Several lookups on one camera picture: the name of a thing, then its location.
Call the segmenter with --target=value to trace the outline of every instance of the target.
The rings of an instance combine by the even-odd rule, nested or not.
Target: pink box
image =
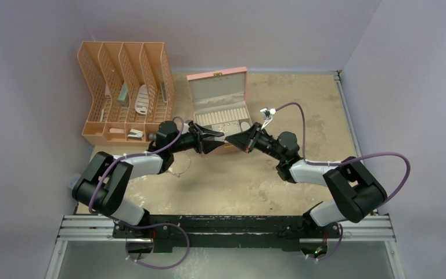
[[[215,140],[224,141],[226,136],[250,128],[252,121],[245,103],[247,67],[191,74],[187,81],[194,106],[194,122],[225,133]],[[238,148],[226,142],[208,155],[233,151]]]

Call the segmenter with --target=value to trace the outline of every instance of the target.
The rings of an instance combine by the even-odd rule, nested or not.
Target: small item in organizer
[[[143,140],[143,136],[144,136],[143,131],[139,131],[139,130],[136,130],[136,129],[131,129],[129,131],[129,134],[127,135],[127,138],[129,138],[131,140],[141,141],[141,140]]]
[[[149,97],[146,84],[139,87],[138,97],[136,98],[136,107],[134,109],[140,115],[145,115],[148,112]]]
[[[118,102],[122,106],[129,106],[129,94],[127,94],[127,83],[124,82],[122,88],[120,88],[120,93],[117,98]]]
[[[119,129],[119,128],[110,128],[109,132],[114,133],[114,134],[124,134],[125,130]]]
[[[112,95],[110,94],[110,90],[107,84],[105,84],[105,97],[111,98]]]
[[[247,131],[248,129],[250,129],[250,124],[243,121],[242,123],[240,123],[240,128],[242,129],[242,131]]]
[[[167,90],[165,89],[165,83],[163,81],[160,83],[160,88],[161,88],[161,96],[163,97],[163,102],[167,103],[168,101]]]

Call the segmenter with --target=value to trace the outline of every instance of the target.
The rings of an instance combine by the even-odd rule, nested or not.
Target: beige table surface
[[[175,74],[174,116],[192,119],[193,108],[185,74]],[[343,160],[354,156],[339,92],[331,75],[249,74],[247,105],[253,122],[262,123],[264,107],[298,102],[305,111],[306,155],[311,160]],[[282,131],[303,136],[300,111],[281,110],[266,130],[277,137]],[[139,153],[144,149],[95,146],[93,154]],[[153,214],[301,215],[320,201],[331,199],[326,187],[282,181],[273,167],[277,160],[254,150],[201,158],[193,150],[175,154],[173,172],[132,179],[125,197]],[[80,205],[77,213],[88,213]]]

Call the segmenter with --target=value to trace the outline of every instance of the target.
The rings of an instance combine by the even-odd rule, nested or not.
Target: white item in organizer
[[[196,115],[197,123],[201,126],[214,125],[223,122],[248,119],[249,115],[245,108],[228,109],[219,112],[210,112],[203,115]]]
[[[132,140],[142,140],[143,139],[143,131],[139,131],[136,129],[131,129],[129,131],[129,134],[127,135],[128,138],[132,139]]]
[[[146,84],[143,84],[139,87],[138,97],[136,98],[136,106],[134,107],[134,109],[140,115],[146,115],[146,113],[148,112],[148,106],[148,89],[146,88]]]
[[[105,84],[105,97],[108,97],[108,98],[112,97],[110,95],[110,90],[109,90],[109,87],[107,86],[107,84]]]
[[[114,133],[114,134],[124,134],[125,130],[124,129],[119,129],[119,128],[110,128],[109,132],[110,133]]]

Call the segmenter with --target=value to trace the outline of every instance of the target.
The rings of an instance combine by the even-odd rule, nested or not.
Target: small white object
[[[132,138],[133,140],[142,140],[143,135],[144,135],[143,131],[131,129],[127,137]]]
[[[107,98],[111,98],[112,97],[112,95],[110,94],[109,87],[108,87],[108,85],[106,83],[105,83],[105,97],[107,97]]]
[[[184,122],[184,126],[182,127],[182,133],[188,133],[189,132],[189,123],[188,122]]]
[[[115,134],[124,134],[125,130],[124,129],[118,129],[118,128],[110,128],[109,132],[110,133],[115,133]]]
[[[260,112],[264,118],[264,123],[262,124],[261,129],[264,129],[272,121],[272,116],[276,113],[276,110],[263,108],[260,110]]]
[[[136,98],[136,105],[134,109],[140,115],[146,115],[148,112],[149,106],[149,97],[148,97],[148,89],[146,88],[146,84],[143,84],[139,87],[138,97]]]
[[[250,129],[250,125],[249,125],[249,123],[244,121],[244,122],[240,123],[240,128],[242,129],[242,132],[247,131],[248,129]]]

